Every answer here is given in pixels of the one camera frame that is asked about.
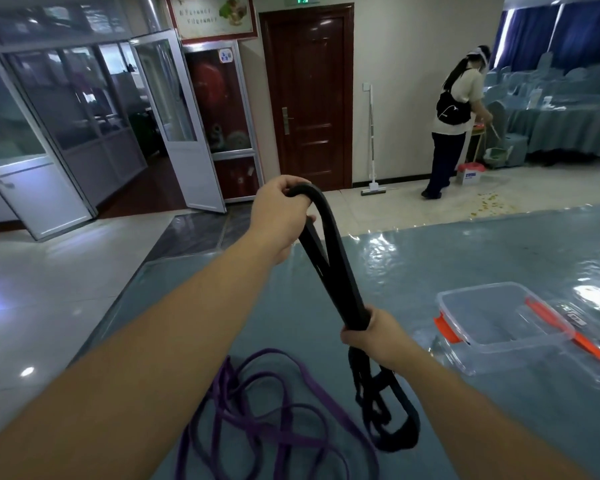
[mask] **hand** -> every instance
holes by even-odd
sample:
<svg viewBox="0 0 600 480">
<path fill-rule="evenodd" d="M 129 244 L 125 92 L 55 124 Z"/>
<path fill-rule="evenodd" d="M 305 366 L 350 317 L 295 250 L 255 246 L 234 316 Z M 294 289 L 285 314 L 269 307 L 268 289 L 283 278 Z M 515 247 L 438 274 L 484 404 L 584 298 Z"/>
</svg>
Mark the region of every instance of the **hand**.
<svg viewBox="0 0 600 480">
<path fill-rule="evenodd" d="M 271 250 L 276 264 L 287 259 L 291 245 L 304 229 L 311 201 L 305 195 L 285 195 L 286 190 L 301 182 L 308 180 L 290 175 L 276 177 L 258 190 L 253 202 L 249 234 Z"/>
<path fill-rule="evenodd" d="M 397 371 L 404 366 L 409 348 L 419 345 L 402 329 L 388 312 L 367 306 L 371 321 L 365 331 L 353 331 L 346 327 L 340 332 L 342 343 L 363 350 L 378 364 Z"/>
</svg>

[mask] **black strap loop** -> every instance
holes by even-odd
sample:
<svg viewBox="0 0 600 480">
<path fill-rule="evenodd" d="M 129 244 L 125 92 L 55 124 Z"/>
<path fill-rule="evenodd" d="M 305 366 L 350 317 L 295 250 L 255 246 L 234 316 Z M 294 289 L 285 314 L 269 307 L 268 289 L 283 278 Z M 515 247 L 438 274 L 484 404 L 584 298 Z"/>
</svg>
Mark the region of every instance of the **black strap loop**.
<svg viewBox="0 0 600 480">
<path fill-rule="evenodd" d="M 300 194 L 309 197 L 320 213 L 327 252 L 324 252 L 313 222 L 308 217 L 300 235 L 300 243 L 346 326 L 350 330 L 366 330 L 371 316 L 360 297 L 331 208 L 315 185 L 296 185 L 287 195 L 295 197 Z M 394 373 L 381 367 L 380 373 L 372 376 L 368 355 L 353 347 L 349 348 L 349 366 L 356 387 L 356 402 L 362 408 L 365 428 L 376 448 L 380 451 L 395 452 L 416 446 L 420 434 L 420 417 L 398 384 Z M 380 395 L 387 387 L 391 387 L 398 402 L 408 414 L 405 423 L 393 433 L 389 433 L 385 428 L 391 422 L 392 416 Z"/>
</svg>

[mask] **white tile floor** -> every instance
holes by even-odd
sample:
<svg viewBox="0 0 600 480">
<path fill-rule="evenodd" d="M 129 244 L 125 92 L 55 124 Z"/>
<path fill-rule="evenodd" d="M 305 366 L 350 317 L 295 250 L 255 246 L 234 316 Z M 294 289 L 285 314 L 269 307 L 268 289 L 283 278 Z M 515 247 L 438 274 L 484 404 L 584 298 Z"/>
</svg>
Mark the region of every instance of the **white tile floor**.
<svg viewBox="0 0 600 480">
<path fill-rule="evenodd" d="M 326 195 L 341 234 L 358 235 L 597 204 L 600 162 L 488 172 L 480 184 L 454 183 L 434 201 L 420 197 L 424 186 Z M 65 368 L 179 213 L 106 219 L 44 243 L 26 232 L 0 234 L 0 429 Z M 28 367 L 33 372 L 21 376 Z"/>
</svg>

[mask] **brown door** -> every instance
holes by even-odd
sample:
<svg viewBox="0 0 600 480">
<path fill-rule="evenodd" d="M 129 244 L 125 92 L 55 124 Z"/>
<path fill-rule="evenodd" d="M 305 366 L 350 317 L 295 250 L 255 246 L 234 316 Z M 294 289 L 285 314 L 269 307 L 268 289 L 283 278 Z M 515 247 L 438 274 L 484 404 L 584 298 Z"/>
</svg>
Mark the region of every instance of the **brown door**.
<svg viewBox="0 0 600 480">
<path fill-rule="evenodd" d="M 350 188 L 353 4 L 261 13 L 280 171 Z"/>
</svg>

